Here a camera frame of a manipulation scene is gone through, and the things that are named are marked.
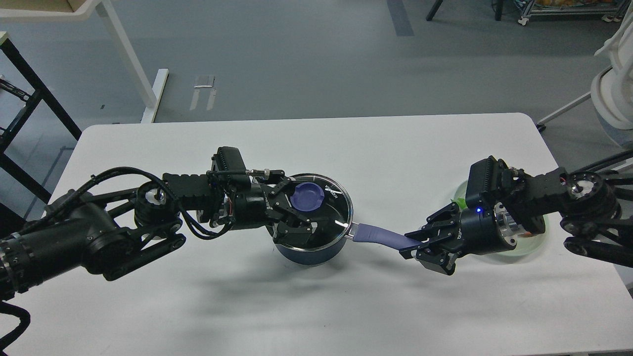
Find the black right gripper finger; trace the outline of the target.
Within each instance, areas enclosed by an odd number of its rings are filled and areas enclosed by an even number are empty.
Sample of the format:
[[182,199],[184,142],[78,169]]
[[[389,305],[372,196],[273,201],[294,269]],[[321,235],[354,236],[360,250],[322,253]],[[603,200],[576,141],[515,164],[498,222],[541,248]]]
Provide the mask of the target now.
[[447,204],[426,219],[426,224],[418,230],[405,233],[405,237],[412,239],[434,239],[445,236],[455,236],[459,227],[461,209],[455,202]]
[[449,237],[428,237],[414,240],[399,248],[404,259],[416,259],[423,267],[445,275],[453,275],[460,257],[460,242]]

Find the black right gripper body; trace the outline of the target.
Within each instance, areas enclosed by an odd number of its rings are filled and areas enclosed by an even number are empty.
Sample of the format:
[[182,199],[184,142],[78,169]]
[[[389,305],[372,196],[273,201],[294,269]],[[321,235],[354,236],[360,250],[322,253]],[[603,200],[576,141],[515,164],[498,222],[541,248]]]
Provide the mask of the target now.
[[466,208],[460,212],[457,240],[461,243],[461,256],[507,252],[517,245],[514,237],[500,232],[495,210],[484,208]]

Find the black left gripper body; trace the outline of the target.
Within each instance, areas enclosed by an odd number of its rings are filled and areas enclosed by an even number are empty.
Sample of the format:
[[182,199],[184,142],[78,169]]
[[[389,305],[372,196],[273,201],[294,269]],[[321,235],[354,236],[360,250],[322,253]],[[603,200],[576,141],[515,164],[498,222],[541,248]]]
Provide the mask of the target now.
[[231,200],[231,230],[267,225],[267,203],[258,181],[246,175],[230,175],[227,191]]

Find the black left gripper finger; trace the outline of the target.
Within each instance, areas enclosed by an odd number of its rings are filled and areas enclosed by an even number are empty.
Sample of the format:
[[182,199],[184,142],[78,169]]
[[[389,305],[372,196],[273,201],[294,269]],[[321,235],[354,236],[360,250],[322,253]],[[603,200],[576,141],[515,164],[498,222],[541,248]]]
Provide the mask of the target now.
[[318,246],[316,226],[321,216],[316,213],[288,212],[270,209],[270,235],[276,245]]
[[292,210],[289,194],[294,192],[294,178],[285,175],[283,170],[265,171],[260,177],[260,185],[271,209]]

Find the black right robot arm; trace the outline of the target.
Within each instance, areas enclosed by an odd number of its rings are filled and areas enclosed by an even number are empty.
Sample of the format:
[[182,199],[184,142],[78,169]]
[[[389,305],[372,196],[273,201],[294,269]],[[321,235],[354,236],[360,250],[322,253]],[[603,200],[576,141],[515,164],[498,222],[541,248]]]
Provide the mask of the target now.
[[568,251],[631,267],[632,219],[621,217],[620,206],[632,200],[631,184],[631,174],[562,167],[531,176],[488,156],[470,167],[466,208],[450,203],[428,216],[419,230],[406,234],[410,242],[398,251],[452,275],[456,259],[514,250],[519,237],[545,233],[545,215],[559,213]]

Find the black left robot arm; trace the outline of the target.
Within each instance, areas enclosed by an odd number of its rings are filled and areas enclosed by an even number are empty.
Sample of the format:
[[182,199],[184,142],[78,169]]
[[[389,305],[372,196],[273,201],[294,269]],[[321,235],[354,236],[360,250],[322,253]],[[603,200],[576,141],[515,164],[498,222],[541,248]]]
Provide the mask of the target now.
[[114,281],[180,248],[182,226],[203,240],[265,226],[276,243],[312,248],[314,231],[328,221],[323,202],[308,200],[283,170],[247,169],[239,149],[228,146],[201,175],[159,178],[133,167],[93,175],[1,240],[1,313],[19,319],[1,349],[30,325],[30,314],[8,302],[16,293],[79,266]]

